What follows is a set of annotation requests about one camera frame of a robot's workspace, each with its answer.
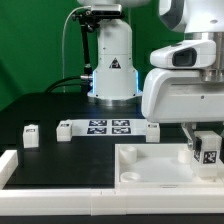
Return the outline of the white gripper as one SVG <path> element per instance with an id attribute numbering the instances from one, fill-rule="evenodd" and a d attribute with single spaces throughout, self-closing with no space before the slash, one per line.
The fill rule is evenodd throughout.
<path id="1" fill-rule="evenodd" d="M 188 148 L 195 150 L 192 122 L 224 121 L 224 83 L 202 82 L 198 70 L 155 68 L 144 82 L 141 112 L 151 123 L 182 123 Z"/>

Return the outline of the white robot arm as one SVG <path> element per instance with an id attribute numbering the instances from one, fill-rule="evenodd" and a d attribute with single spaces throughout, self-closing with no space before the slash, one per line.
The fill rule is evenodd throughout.
<path id="1" fill-rule="evenodd" d="M 151 0 L 77 1 L 83 10 L 74 16 L 82 32 L 97 33 L 96 67 L 84 51 L 85 73 L 92 77 L 88 98 L 106 105 L 139 99 L 149 124 L 179 123 L 188 148 L 199 148 L 195 125 L 224 121 L 224 0 L 158 0 L 160 21 L 184 39 L 150 54 L 153 69 L 143 86 L 123 10 Z"/>

